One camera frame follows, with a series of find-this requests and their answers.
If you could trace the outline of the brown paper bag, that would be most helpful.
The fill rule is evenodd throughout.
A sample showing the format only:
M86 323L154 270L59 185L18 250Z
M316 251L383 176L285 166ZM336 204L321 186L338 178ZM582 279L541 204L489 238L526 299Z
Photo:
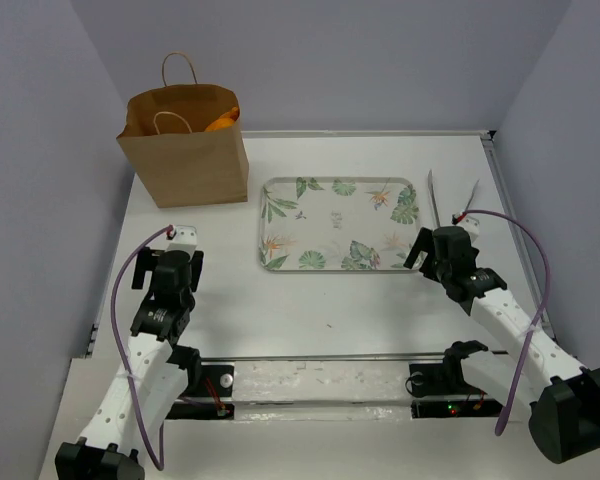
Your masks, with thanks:
M229 128L205 128L232 107L236 94L193 80L139 93L127 104L117 136L121 150L156 206L245 202L249 162L240 117Z

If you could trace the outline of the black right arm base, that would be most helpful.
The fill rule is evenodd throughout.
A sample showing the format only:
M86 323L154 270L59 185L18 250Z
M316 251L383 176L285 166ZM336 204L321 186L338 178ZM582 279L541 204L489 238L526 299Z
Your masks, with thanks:
M496 417L502 406L468 384L461 362L477 353L488 352L484 344L472 340L454 342L437 362L410 363L405 389L412 397L414 419Z

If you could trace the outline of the floral white serving tray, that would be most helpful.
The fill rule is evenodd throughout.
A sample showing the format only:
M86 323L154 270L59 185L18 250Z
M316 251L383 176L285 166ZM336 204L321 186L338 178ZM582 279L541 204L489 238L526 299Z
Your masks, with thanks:
M261 190L259 260L269 271L407 271L420 227L407 179L276 177Z

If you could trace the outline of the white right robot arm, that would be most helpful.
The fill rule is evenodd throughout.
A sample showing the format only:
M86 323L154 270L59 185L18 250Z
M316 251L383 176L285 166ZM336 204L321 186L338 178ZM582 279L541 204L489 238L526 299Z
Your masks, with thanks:
M407 392L414 398L486 393L502 407L496 431L510 419L525 422L538 450L555 464L600 449L600 368L566 353L494 270L477 266L477 255L460 226L421 228L405 264L440 284L509 360L477 340L456 341L440 362L411 365Z

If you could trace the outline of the metal tongs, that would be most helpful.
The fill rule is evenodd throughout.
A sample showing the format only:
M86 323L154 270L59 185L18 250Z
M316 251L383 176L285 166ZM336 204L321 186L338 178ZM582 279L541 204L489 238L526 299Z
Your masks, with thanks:
M469 195L469 198L468 198L464 208L461 210L461 212L469 210L470 207L472 206L472 203L474 202L475 196L477 194L479 183L480 183L479 179L476 180L476 182L474 183L471 193ZM429 200L431 202L431 208L432 208L432 212L433 212L434 227L439 228L439 227L441 227L441 218L440 218L440 213L439 213L439 208L438 208L438 203L437 203L437 198L436 198L435 182L434 182L434 176L433 176L432 169L430 169L427 174L427 189L428 189Z

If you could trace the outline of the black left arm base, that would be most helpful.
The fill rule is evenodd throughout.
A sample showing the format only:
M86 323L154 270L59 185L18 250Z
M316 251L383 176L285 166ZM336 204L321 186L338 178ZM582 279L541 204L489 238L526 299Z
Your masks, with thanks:
M195 386L188 386L176 400L167 415L168 420L224 421L232 420L234 365L203 363L201 378Z

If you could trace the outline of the long scored fake baguette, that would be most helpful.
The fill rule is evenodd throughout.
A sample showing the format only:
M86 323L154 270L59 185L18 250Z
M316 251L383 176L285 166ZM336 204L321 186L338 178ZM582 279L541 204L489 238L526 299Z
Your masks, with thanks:
M240 108L232 107L229 111L221 114L217 119L211 122L206 128L205 132L212 132L229 128L234 125L240 117Z

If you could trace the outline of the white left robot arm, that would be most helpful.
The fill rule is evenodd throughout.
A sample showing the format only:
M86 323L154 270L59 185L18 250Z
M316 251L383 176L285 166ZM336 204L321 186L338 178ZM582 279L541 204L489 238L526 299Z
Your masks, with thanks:
M144 456L163 470L164 422L181 395L201 383L197 349L180 336L195 307L203 253L177 243L164 251L137 253L132 286L149 287L126 342L118 342L121 365L88 425L55 456L60 479L142 479Z

